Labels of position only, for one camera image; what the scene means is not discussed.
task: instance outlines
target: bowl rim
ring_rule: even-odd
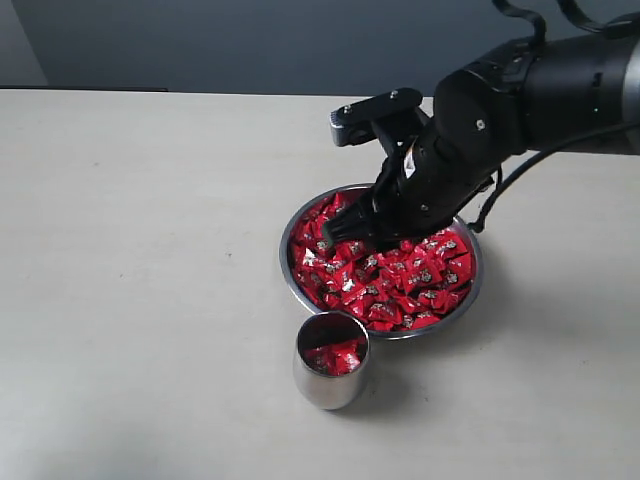
[[[311,300],[309,300],[305,295],[305,293],[302,291],[302,289],[298,287],[298,284],[295,282],[295,279],[293,278],[293,274],[291,273],[291,268],[289,267],[289,239],[291,237],[291,232],[293,231],[293,227],[298,222],[298,220],[300,220],[302,215],[305,214],[307,210],[309,210],[312,206],[314,206],[323,198],[326,198],[330,195],[333,195],[335,193],[342,192],[345,190],[369,188],[371,185],[373,184],[372,183],[354,183],[350,185],[345,185],[343,187],[337,187],[337,188],[328,190],[324,193],[321,193],[319,195],[316,195],[296,211],[296,213],[291,217],[291,219],[287,223],[284,229],[284,232],[282,233],[282,237],[280,239],[280,248],[278,250],[278,257],[280,260],[280,268],[282,270],[282,274],[284,275],[285,282],[289,287],[289,290],[291,290],[291,293],[293,293],[294,297],[298,300],[298,302],[300,302],[309,312],[311,312],[314,315],[325,312],[325,311],[330,311],[330,310],[322,310],[318,306],[316,306]],[[375,330],[369,330],[365,327],[365,330],[367,330],[371,338],[381,338],[385,340],[403,340],[407,338],[419,337],[427,333],[433,333],[436,330],[439,330],[445,327],[449,323],[461,317],[469,309],[469,307],[471,307],[471,304],[476,300],[476,298],[480,294],[480,287],[482,285],[482,280],[484,278],[484,260],[482,257],[482,250],[480,249],[480,244],[478,243],[478,239],[476,238],[474,233],[469,229],[465,221],[462,220],[462,218],[456,215],[453,218],[452,225],[455,225],[457,228],[459,228],[460,230],[462,230],[462,232],[466,234],[466,240],[468,240],[469,243],[471,244],[471,250],[475,258],[476,274],[473,280],[471,280],[471,290],[469,290],[469,293],[467,294],[465,299],[462,301],[460,305],[458,305],[458,307],[456,307],[455,310],[453,310],[451,313],[442,317],[442,319],[439,322],[434,323],[433,325],[429,325],[427,327],[418,328],[416,330],[406,330],[402,332],[378,332]]]

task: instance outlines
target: gray wall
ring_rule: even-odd
[[[555,0],[515,0],[575,35]],[[637,0],[581,0],[599,20]],[[530,33],[491,0],[14,0],[52,85],[374,94],[437,81]]]
[[[0,0],[0,86],[45,84],[11,0]]]

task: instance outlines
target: cup rim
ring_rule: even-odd
[[[363,336],[365,338],[365,341],[366,341],[366,347],[367,348],[365,350],[364,357],[360,361],[360,365],[358,365],[356,368],[351,370],[349,373],[345,373],[344,375],[327,375],[326,373],[321,373],[321,372],[318,372],[317,370],[314,370],[306,362],[306,360],[304,359],[304,356],[302,355],[302,352],[300,351],[300,334],[302,333],[304,328],[309,323],[313,322],[314,320],[317,320],[320,317],[324,317],[325,315],[340,315],[342,317],[346,317],[346,318],[350,319],[352,322],[354,322],[358,326],[358,328],[362,332],[362,334],[363,334]],[[307,318],[302,323],[302,325],[298,329],[298,334],[296,335],[296,354],[300,357],[300,360],[302,361],[302,364],[304,365],[304,367],[307,370],[309,370],[310,372],[314,373],[315,375],[318,375],[318,376],[321,376],[321,377],[326,377],[326,378],[346,378],[346,377],[349,377],[350,375],[353,375],[354,373],[358,372],[361,368],[364,367],[364,365],[366,363],[369,362],[369,357],[371,356],[371,339],[369,338],[369,332],[367,331],[367,329],[364,326],[364,324],[360,320],[358,320],[355,316],[351,315],[350,313],[343,312],[341,310],[327,310],[326,312],[320,312],[320,313],[315,313],[315,314],[311,315],[309,318]]]

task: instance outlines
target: stainless steel cup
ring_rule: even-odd
[[[331,376],[313,370],[304,352],[351,339],[365,339],[365,353],[358,367],[345,375]],[[343,312],[323,312],[310,317],[300,328],[293,359],[293,376],[300,392],[324,410],[336,410],[351,403],[364,389],[369,375],[370,344],[364,326]]]

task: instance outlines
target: white table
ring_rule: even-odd
[[[536,167],[459,323],[298,394],[280,235],[383,158],[347,101],[0,91],[0,478],[638,478],[638,158]]]

